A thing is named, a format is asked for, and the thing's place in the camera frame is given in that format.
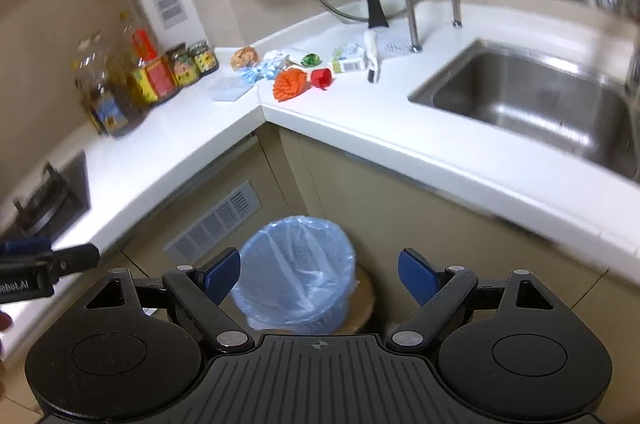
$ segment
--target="hand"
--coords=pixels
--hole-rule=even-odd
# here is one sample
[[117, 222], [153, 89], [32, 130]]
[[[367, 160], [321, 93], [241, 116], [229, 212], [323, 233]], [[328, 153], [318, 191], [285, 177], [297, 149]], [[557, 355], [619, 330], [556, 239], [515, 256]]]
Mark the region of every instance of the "hand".
[[[7, 330], [12, 324], [11, 318], [5, 314], [4, 312], [0, 312], [0, 332], [4, 332]], [[2, 354], [2, 341], [0, 341], [0, 355]], [[2, 367], [2, 361], [0, 360], [0, 375], [4, 372], [4, 368]], [[0, 397], [2, 397], [2, 392], [4, 391], [4, 386], [2, 382], [0, 382]]]

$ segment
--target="gas stove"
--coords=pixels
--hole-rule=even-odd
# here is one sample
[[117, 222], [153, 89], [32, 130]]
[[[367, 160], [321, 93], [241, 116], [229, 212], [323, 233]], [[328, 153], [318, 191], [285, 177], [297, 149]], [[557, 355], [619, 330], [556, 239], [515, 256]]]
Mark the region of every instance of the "gas stove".
[[47, 163], [41, 185], [27, 200], [15, 198], [14, 206], [15, 219], [0, 240], [38, 236], [54, 241], [90, 208], [84, 152], [60, 171]]
[[[600, 422], [609, 354], [527, 270], [482, 280], [405, 249], [399, 279], [421, 308], [386, 340], [258, 343], [218, 308], [239, 271], [234, 248], [161, 279], [111, 270], [27, 356], [42, 424]], [[480, 309], [497, 311], [473, 321]]]

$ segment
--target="trash can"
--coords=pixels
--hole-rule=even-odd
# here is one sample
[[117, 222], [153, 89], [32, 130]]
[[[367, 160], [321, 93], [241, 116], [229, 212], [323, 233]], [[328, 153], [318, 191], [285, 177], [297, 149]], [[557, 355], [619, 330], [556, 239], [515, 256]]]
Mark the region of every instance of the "trash can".
[[323, 335], [345, 320], [356, 259], [337, 224], [308, 216], [277, 220], [244, 244], [240, 262], [231, 294], [251, 328]]

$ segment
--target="ribbed black surface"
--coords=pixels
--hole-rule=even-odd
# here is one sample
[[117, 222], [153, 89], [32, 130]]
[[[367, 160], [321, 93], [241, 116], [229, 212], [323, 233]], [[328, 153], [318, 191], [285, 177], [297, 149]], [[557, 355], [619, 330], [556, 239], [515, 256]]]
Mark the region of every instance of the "ribbed black surface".
[[[43, 424], [59, 424], [56, 417]], [[418, 357], [374, 336], [267, 336], [215, 360], [173, 407], [138, 424], [490, 424], [453, 400]], [[596, 424], [583, 417], [575, 424]]]

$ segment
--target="barcode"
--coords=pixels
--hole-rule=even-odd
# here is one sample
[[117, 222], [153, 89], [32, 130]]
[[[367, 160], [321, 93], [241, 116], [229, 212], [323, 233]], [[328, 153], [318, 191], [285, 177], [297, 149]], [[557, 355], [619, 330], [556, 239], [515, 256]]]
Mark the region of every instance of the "barcode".
[[345, 72], [350, 72], [351, 70], [360, 70], [360, 63], [343, 63], [342, 68]]

